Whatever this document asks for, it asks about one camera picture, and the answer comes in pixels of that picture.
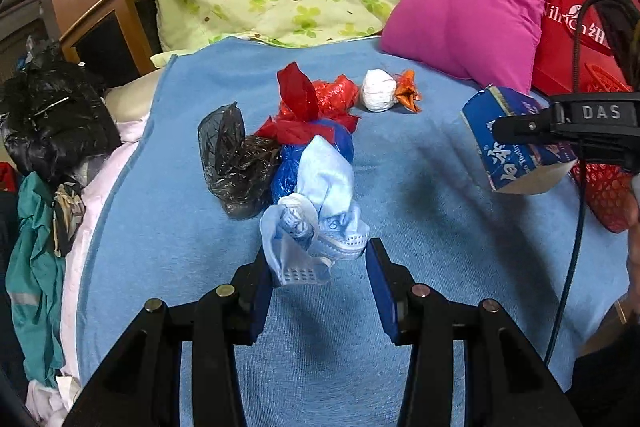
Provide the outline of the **blue toothpaste box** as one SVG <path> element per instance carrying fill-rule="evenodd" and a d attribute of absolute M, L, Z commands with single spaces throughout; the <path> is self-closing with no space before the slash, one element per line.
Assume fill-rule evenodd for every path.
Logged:
<path fill-rule="evenodd" d="M 535 116 L 542 106 L 534 98 L 503 87 L 489 87 L 467 101 L 461 111 L 466 144 L 473 145 L 482 168 L 478 177 L 499 194 L 536 195 L 558 184 L 576 164 L 566 144 L 503 144 L 492 135 L 499 118 Z"/>

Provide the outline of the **light blue face mask bundle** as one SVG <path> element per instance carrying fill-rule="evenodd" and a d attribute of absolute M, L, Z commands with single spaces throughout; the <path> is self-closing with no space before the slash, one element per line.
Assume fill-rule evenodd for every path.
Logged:
<path fill-rule="evenodd" d="M 305 153 L 296 192 L 269 206 L 259 221 L 277 287 L 328 283 L 333 265 L 360 257 L 370 235 L 354 199 L 352 165 L 320 135 Z"/>

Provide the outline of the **white foil ball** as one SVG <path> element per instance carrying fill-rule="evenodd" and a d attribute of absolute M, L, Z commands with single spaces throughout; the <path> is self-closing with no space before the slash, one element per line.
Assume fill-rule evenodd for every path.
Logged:
<path fill-rule="evenodd" d="M 360 102 L 372 113 L 382 113 L 397 104 L 395 78 L 383 69 L 370 69 L 360 86 Z"/>

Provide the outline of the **black plastic bag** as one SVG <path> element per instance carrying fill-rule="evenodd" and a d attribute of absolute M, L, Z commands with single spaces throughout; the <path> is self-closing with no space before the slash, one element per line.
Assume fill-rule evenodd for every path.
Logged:
<path fill-rule="evenodd" d="M 281 145 L 247 135 L 236 103 L 218 107 L 200 122 L 198 147 L 208 191 L 228 217 L 250 219 L 270 204 L 270 184 L 280 166 Z"/>

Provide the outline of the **blue plastic bag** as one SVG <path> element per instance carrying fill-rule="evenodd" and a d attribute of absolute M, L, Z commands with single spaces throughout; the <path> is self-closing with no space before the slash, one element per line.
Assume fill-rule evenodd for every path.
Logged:
<path fill-rule="evenodd" d="M 354 161 L 355 149 L 352 134 L 345 126 L 326 118 L 314 121 L 314 124 L 333 132 L 329 141 L 337 153 L 351 164 Z M 306 159 L 308 145 L 283 145 L 280 150 L 280 166 L 271 178 L 270 194 L 273 204 L 280 199 L 295 193 L 298 187 L 300 165 L 308 164 Z"/>

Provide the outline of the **red plastic bag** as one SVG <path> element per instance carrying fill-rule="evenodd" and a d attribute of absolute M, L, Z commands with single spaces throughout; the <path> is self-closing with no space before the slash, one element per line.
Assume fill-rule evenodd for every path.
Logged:
<path fill-rule="evenodd" d="M 256 132 L 258 138 L 280 145 L 307 145 L 315 135 L 337 143 L 337 131 L 323 124 L 338 124 L 349 134 L 356 131 L 358 117 L 350 110 L 358 101 L 356 83 L 344 75 L 334 81 L 311 81 L 293 62 L 277 73 L 279 113 L 270 116 Z"/>

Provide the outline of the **orange wrapper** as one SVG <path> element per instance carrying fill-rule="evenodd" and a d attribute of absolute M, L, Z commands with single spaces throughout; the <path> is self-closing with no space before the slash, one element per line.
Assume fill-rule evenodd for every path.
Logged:
<path fill-rule="evenodd" d="M 412 69 L 407 69 L 397 76 L 395 81 L 394 97 L 397 102 L 411 113 L 420 113 L 418 102 L 421 100 L 421 95 L 416 87 L 416 73 Z"/>

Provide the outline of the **red gift bag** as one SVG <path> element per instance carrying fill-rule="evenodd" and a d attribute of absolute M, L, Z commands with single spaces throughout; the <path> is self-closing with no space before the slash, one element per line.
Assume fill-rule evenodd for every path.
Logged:
<path fill-rule="evenodd" d="M 581 24 L 586 0 L 546 0 L 536 49 L 533 88 L 547 96 L 578 92 L 630 92 L 593 6 Z"/>

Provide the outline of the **red plastic mesh basket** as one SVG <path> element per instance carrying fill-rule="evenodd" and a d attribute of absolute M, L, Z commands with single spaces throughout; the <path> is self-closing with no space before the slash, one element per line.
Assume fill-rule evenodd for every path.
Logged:
<path fill-rule="evenodd" d="M 624 207 L 631 192 L 631 180 L 631 174 L 623 172 L 620 167 L 586 166 L 585 205 L 612 233 L 622 233 L 629 228 Z"/>

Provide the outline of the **blue bed towel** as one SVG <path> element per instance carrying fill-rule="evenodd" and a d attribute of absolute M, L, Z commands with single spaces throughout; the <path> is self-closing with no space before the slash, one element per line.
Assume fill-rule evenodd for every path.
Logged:
<path fill-rule="evenodd" d="M 579 348 L 628 288 L 627 242 L 562 172 L 492 139 L 494 98 L 419 67 L 422 112 L 359 113 L 283 147 L 257 129 L 288 72 L 409 62 L 373 39 L 224 39 L 172 58 L 82 272 L 71 426 L 634 426 L 639 343 Z"/>

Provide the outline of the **teal garment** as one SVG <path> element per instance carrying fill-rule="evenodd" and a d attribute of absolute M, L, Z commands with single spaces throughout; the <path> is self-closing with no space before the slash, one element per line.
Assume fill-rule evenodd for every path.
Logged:
<path fill-rule="evenodd" d="M 22 181 L 18 236 L 6 271 L 14 332 L 30 381 L 55 388 L 65 364 L 60 339 L 65 260 L 54 253 L 53 198 L 37 173 Z"/>

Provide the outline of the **magenta pillow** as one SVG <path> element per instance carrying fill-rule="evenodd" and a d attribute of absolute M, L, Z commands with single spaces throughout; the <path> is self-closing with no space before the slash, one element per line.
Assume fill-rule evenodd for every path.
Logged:
<path fill-rule="evenodd" d="M 480 87 L 528 93 L 546 0 L 400 0 L 380 40 L 387 54 Z"/>

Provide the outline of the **black puffer jacket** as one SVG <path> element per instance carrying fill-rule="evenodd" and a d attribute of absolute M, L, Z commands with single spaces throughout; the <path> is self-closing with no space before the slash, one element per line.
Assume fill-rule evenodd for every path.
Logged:
<path fill-rule="evenodd" d="M 51 49 L 2 84 L 1 138 L 18 172 L 37 173 L 50 187 L 85 159 L 120 147 L 101 80 Z"/>

